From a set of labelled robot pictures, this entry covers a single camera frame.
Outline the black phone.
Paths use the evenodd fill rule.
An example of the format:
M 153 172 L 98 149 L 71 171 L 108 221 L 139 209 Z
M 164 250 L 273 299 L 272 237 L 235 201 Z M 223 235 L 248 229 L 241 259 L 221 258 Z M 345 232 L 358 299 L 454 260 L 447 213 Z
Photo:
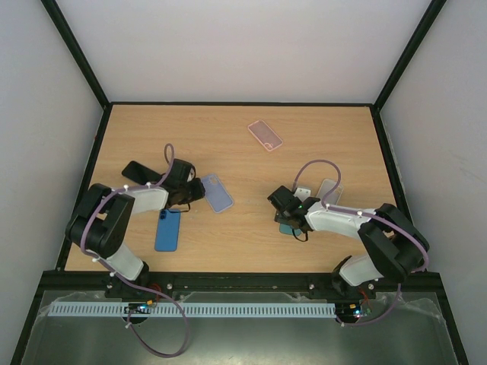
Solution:
M 123 168 L 122 176 L 139 185 L 145 185 L 146 183 L 157 183 L 162 178 L 161 174 L 134 160 L 130 161 Z

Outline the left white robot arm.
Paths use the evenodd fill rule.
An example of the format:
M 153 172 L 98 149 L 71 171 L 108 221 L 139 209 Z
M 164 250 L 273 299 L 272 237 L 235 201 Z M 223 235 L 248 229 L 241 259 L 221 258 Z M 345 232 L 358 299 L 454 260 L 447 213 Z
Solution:
M 154 293 L 146 262 L 125 244 L 131 216 L 164 211 L 205 196 L 205 188 L 190 162 L 175 159 L 165 174 L 131 161 L 122 175 L 136 183 L 119 190 L 93 184 L 81 199 L 66 229 L 66 238 L 110 272 L 106 295 L 124 299 Z

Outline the pink phone case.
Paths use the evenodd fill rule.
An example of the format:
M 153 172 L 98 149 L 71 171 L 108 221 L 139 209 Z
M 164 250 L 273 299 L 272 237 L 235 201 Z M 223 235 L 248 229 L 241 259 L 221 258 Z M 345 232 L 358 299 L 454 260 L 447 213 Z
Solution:
M 250 134 L 264 147 L 268 152 L 280 148 L 283 140 L 275 133 L 273 129 L 263 120 L 259 119 L 247 126 Z

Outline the lavender phone case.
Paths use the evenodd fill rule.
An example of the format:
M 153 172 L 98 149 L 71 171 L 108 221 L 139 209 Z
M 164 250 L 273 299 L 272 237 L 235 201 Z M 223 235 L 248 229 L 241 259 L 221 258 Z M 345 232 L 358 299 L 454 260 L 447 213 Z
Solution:
M 201 181 L 205 189 L 205 199 L 216 214 L 226 211 L 234 205 L 234 200 L 217 175 L 209 174 L 202 177 Z

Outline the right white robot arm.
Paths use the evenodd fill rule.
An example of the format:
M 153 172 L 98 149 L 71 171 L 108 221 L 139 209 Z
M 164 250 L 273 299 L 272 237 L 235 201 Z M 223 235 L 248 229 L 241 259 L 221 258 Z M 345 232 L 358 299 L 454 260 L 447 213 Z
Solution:
M 394 205 L 358 209 L 333 205 L 320 198 L 300 200 L 285 186 L 268 196 L 278 222 L 310 232 L 331 232 L 361 241 L 366 253 L 343 259 L 333 270 L 333 292 L 350 297 L 363 283 L 385 278 L 402 284 L 429 265 L 429 243 L 412 222 Z

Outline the blue phone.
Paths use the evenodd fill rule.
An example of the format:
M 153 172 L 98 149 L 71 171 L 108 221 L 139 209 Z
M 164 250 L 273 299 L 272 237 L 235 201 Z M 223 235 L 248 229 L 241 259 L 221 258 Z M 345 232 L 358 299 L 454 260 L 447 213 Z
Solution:
M 177 250 L 180 215 L 178 209 L 164 209 L 159 213 L 154 249 L 156 252 L 175 252 Z

